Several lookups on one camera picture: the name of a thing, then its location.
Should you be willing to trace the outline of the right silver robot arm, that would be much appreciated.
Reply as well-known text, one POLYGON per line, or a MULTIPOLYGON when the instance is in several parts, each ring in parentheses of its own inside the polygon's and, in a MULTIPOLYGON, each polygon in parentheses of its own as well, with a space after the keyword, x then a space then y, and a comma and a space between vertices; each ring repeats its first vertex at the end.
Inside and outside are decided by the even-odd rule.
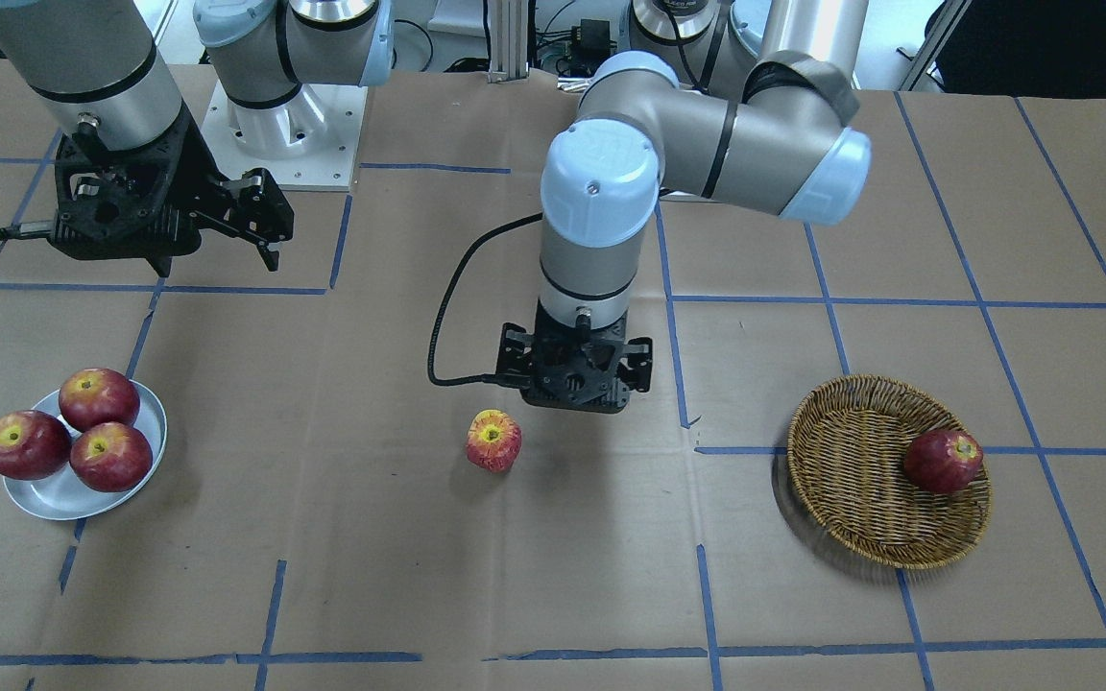
POLYGON ((313 87, 392 69, 388 1, 198 1, 194 22, 254 169, 219 169, 132 1, 0 1, 0 49, 62 130, 56 214, 0 227, 76 261, 144 259, 161 278, 206 230, 276 271, 295 214, 267 163, 328 144, 313 87))

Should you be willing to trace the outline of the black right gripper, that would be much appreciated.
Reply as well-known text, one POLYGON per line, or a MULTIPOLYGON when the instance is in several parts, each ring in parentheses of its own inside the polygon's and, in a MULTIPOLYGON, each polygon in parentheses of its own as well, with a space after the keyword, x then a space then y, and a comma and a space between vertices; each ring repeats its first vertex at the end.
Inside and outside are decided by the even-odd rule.
POLYGON ((50 247, 79 261, 144 259, 166 278, 173 256, 196 252, 210 228, 249 242, 267 271, 279 270, 295 213, 271 171, 227 179, 186 106, 167 130, 135 149, 111 150, 101 129, 83 113, 74 134, 61 138, 50 247))

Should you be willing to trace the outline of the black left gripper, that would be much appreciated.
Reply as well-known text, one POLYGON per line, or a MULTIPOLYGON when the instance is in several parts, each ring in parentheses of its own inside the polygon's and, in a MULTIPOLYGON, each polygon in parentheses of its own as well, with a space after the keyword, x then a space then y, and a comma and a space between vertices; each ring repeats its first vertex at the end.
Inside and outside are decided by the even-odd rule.
POLYGON ((495 383, 517 389, 532 406, 589 413, 619 413, 632 392, 650 390, 654 343, 628 341, 627 316, 595 327, 581 310, 565 326, 544 307, 534 331, 505 323, 497 347, 495 383))

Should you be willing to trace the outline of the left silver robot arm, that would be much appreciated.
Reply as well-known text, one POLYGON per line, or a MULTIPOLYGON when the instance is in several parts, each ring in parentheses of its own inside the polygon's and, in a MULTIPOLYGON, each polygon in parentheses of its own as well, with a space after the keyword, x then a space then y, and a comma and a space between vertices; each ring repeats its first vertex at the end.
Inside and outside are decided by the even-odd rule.
POLYGON ((664 192, 833 226, 872 166, 852 127, 865 1, 774 1, 729 95, 685 88, 649 52, 607 59, 541 171, 534 327, 508 323, 480 383, 596 413, 649 389, 654 347, 626 336, 641 237, 664 192))

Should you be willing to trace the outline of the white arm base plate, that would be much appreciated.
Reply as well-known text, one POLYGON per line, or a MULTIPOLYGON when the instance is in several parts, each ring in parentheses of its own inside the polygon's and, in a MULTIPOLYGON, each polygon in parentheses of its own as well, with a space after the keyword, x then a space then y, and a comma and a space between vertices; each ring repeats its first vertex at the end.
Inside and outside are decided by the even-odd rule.
POLYGON ((201 132, 219 169, 265 169, 285 191, 348 192, 369 88, 304 84, 284 105, 241 107, 216 84, 201 132))

